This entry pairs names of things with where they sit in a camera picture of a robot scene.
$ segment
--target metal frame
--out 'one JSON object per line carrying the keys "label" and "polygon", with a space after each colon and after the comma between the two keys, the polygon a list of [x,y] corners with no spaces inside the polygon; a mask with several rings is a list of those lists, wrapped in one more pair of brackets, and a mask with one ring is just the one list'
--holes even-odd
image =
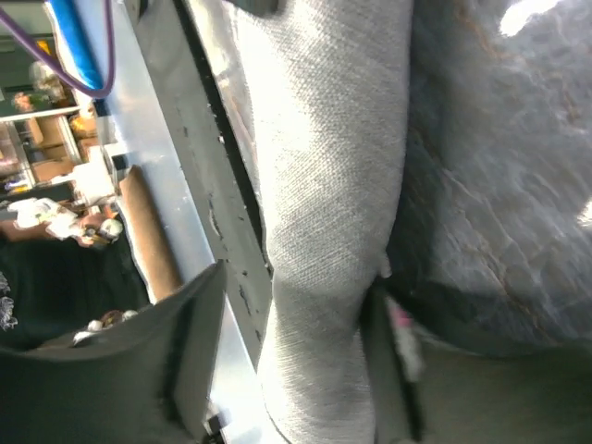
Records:
{"label": "metal frame", "polygon": [[183,0],[153,2],[141,17],[138,0],[125,6],[205,235],[227,264],[228,299],[256,364],[271,279],[256,200],[200,38]]}

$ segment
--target metal bar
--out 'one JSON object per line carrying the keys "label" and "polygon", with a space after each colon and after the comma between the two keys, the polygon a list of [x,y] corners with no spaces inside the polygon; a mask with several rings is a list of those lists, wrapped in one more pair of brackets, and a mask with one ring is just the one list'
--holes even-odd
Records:
{"label": "metal bar", "polygon": [[182,2],[155,2],[139,21],[135,3],[126,7],[203,230],[215,258],[227,263],[228,299],[256,364],[271,278],[257,235],[261,227],[253,223],[238,181],[236,168],[244,165],[230,160],[240,152],[228,121],[216,119],[226,118],[226,112],[215,109],[221,105],[215,83],[204,82],[211,70],[201,60],[199,36]]}
{"label": "metal bar", "polygon": [[10,136],[10,140],[12,141],[12,146],[15,149],[15,153],[17,154],[18,164],[20,166],[20,172],[27,180],[27,185],[29,188],[33,188],[37,184],[37,178],[35,177],[35,173],[31,167],[31,162],[29,161],[29,157],[25,152],[25,149],[22,146],[22,141],[19,136],[19,132],[14,126],[13,122],[9,122],[6,125],[8,129],[8,134]]}
{"label": "metal bar", "polygon": [[20,120],[28,120],[30,118],[49,117],[49,116],[64,116],[66,114],[76,113],[80,111],[79,106],[69,106],[67,108],[47,109],[45,111],[34,111],[26,114],[15,114],[13,116],[0,117],[0,123],[3,122],[18,122]]}

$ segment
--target blue tube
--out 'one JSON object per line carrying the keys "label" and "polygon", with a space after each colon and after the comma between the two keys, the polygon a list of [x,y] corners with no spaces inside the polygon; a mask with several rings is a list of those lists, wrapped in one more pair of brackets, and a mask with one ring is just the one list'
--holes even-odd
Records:
{"label": "blue tube", "polygon": [[82,81],[94,90],[103,88],[101,73],[97,68],[76,7],[72,0],[49,0],[55,19],[68,44]]}

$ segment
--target pink object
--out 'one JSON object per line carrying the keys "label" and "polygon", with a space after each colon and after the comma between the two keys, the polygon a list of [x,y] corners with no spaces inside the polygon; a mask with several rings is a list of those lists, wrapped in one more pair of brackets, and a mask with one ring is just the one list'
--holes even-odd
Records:
{"label": "pink object", "polygon": [[391,312],[397,327],[410,328],[412,326],[412,318],[404,310],[395,307]]}

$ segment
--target gray fleece fabric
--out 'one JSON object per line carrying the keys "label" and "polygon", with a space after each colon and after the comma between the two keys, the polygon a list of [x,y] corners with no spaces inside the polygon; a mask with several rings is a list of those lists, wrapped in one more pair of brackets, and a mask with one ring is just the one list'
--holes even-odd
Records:
{"label": "gray fleece fabric", "polygon": [[292,444],[374,442],[357,318],[397,208],[410,16],[410,0],[293,0],[234,17],[274,267],[258,370]]}

